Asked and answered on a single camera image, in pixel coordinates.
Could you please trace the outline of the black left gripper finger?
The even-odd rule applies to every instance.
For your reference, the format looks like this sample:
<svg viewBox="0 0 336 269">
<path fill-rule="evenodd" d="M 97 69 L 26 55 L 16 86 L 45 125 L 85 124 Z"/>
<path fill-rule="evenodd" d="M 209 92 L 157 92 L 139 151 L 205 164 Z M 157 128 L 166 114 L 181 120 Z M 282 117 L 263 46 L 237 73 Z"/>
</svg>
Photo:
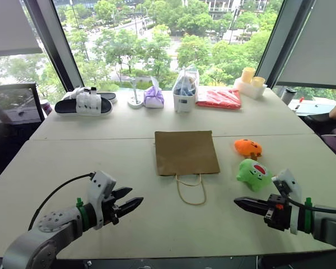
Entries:
<svg viewBox="0 0 336 269">
<path fill-rule="evenodd" d="M 143 197 L 135 197 L 118 207 L 117 217 L 123 217 L 134 211 L 143 202 Z"/>
<path fill-rule="evenodd" d="M 111 192 L 111 195 L 116 199 L 116 200 L 119 200 L 123 197 L 125 197 L 129 192 L 132 191 L 132 188 L 131 187 L 121 187 L 121 188 L 118 188 L 116 190 L 113 190 Z"/>
</svg>

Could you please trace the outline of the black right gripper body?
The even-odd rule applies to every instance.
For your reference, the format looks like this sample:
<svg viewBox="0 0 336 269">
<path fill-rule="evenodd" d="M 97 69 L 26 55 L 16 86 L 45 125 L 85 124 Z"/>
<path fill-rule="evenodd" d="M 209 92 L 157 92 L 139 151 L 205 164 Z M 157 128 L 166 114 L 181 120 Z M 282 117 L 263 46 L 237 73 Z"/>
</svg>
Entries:
<svg viewBox="0 0 336 269">
<path fill-rule="evenodd" d="M 268 211 L 264 222 L 270 227 L 280 231 L 290 228 L 291 206 L 288 201 L 277 194 L 271 194 L 267 200 Z"/>
</svg>

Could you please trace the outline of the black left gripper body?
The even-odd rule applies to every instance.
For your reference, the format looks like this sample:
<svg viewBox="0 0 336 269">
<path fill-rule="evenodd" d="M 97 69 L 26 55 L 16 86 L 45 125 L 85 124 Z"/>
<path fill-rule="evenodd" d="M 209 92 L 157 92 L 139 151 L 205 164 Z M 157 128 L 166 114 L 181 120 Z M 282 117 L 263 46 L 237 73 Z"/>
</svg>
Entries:
<svg viewBox="0 0 336 269">
<path fill-rule="evenodd" d="M 104 196 L 101 203 L 104 218 L 103 225 L 107 225 L 109 223 L 116 225 L 119 223 L 117 212 L 120 210 L 120 207 L 115 204 L 119 199 L 121 199 L 120 190 L 112 191 L 109 195 Z"/>
</svg>

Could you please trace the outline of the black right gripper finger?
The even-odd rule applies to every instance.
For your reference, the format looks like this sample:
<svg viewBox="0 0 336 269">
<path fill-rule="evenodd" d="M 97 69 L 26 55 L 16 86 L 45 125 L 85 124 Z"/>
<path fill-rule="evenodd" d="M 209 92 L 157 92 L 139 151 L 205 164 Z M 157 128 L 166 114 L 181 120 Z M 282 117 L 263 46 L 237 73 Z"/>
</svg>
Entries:
<svg viewBox="0 0 336 269">
<path fill-rule="evenodd" d="M 242 205 L 240 206 L 240 208 L 247 212 L 254 213 L 260 216 L 265 216 L 268 212 L 268 208 L 265 206 Z"/>
<path fill-rule="evenodd" d="M 266 201 L 252 197 L 235 198 L 234 203 L 240 208 L 268 208 L 268 204 Z"/>
</svg>

